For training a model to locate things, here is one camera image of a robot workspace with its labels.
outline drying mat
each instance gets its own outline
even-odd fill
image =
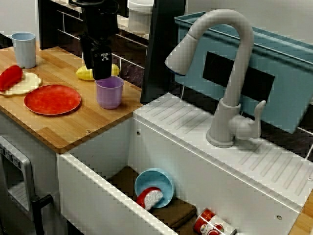
[[[126,166],[119,173],[108,179],[108,182],[136,201],[137,196],[134,191],[134,185],[138,175],[131,167]],[[149,212],[175,231],[194,217],[197,209],[195,206],[173,197],[166,207],[152,208]]]

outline white wall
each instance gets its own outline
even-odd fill
[[[312,0],[187,0],[186,13],[232,9],[257,28],[313,44]]]
[[[37,0],[0,0],[0,33],[26,31],[39,40]]]

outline cream plate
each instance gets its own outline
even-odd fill
[[[22,80],[7,91],[0,92],[2,95],[26,94],[39,87],[42,80],[34,73],[23,71]]]

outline toy can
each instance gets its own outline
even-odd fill
[[[237,229],[223,221],[208,208],[200,213],[193,229],[200,235],[235,235],[237,232]]]

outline oven handle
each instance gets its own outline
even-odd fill
[[[31,197],[32,214],[35,224],[36,235],[44,235],[44,226],[41,216],[41,209],[53,202],[53,197],[49,194],[46,197],[40,199],[39,196],[35,195]]]

